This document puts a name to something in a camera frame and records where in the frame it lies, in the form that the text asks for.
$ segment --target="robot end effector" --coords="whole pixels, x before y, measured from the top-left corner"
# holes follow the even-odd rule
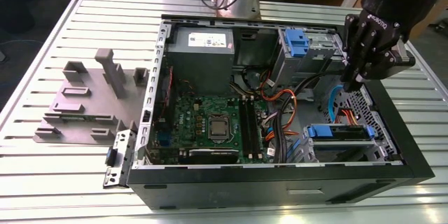
[[[415,65],[404,43],[436,1],[361,0],[363,11],[347,15],[344,25],[341,81],[347,92],[359,90],[367,80],[384,79]]]

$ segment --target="metal rail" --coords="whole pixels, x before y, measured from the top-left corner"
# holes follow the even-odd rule
[[[261,3],[261,18],[341,25],[356,9]],[[436,177],[351,205],[151,211],[129,189],[104,190],[105,146],[36,144],[33,132],[53,100],[67,61],[95,61],[115,49],[124,69],[151,69],[161,14],[213,16],[200,0],[72,0],[0,114],[0,220],[172,223],[448,222],[448,97],[419,64],[383,81]]]

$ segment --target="cpu socket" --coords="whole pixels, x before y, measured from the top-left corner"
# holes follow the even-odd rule
[[[216,144],[221,144],[229,139],[229,117],[208,118],[208,139]]]

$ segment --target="sticker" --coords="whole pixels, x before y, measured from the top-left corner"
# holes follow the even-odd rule
[[[225,34],[191,33],[188,35],[189,47],[227,47]]]
[[[268,156],[275,156],[275,149],[273,148],[268,148],[268,151],[265,153]]]
[[[271,81],[271,79],[268,79],[268,80],[267,80],[267,84],[268,84],[269,86],[272,86],[272,87],[273,87],[273,85],[275,85],[275,82],[273,82],[273,81]]]

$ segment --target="ram slot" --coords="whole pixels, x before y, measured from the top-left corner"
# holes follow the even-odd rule
[[[249,128],[251,139],[251,153],[253,158],[259,158],[260,154],[260,142],[259,142],[259,128],[257,128],[257,116],[255,113],[253,101],[247,101],[247,120]]]
[[[249,135],[249,126],[247,117],[247,101],[240,100],[239,111],[240,111],[240,130],[243,140],[243,155],[247,157],[249,156],[249,154],[252,154],[251,135]]]

